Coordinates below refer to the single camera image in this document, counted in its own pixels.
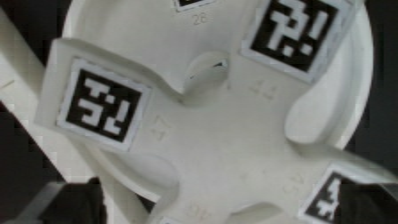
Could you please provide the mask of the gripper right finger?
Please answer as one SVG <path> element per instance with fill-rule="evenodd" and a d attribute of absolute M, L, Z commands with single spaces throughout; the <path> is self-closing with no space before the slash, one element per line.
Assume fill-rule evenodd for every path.
<path fill-rule="evenodd" d="M 340 186 L 337 224 L 398 224 L 398 184 Z"/>

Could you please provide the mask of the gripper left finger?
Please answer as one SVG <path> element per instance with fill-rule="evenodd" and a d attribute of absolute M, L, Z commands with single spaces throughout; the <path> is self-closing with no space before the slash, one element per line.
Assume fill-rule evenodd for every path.
<path fill-rule="evenodd" d="M 107 224 L 100 178 L 91 178 L 86 183 L 51 182 L 15 224 Z"/>

